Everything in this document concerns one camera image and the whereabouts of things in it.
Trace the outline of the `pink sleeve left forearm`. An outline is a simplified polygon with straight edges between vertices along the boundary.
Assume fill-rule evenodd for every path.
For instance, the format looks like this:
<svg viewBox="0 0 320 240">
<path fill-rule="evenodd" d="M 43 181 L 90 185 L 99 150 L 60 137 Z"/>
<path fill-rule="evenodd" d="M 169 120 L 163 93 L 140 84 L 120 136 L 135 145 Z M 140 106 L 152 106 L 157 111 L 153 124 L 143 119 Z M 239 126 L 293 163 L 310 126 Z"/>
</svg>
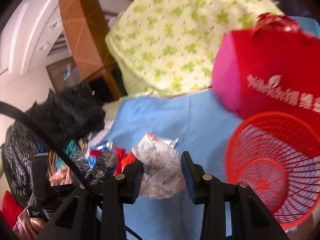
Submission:
<svg viewBox="0 0 320 240">
<path fill-rule="evenodd" d="M 37 232 L 31 226 L 27 208 L 25 208 L 17 217 L 17 222 L 12 231 L 19 240 L 35 240 L 38 236 Z"/>
</svg>

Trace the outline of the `person's left hand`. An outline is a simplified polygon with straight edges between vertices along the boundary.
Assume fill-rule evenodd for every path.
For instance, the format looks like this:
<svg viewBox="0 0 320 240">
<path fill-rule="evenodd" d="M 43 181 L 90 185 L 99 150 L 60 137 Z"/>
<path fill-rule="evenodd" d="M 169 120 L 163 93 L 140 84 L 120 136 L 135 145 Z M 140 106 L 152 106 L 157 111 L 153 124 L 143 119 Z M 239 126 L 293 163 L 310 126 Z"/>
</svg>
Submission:
<svg viewBox="0 0 320 240">
<path fill-rule="evenodd" d="M 34 231 L 40 233 L 44 227 L 46 226 L 47 222 L 42 218 L 30 218 L 30 223 Z"/>
</svg>

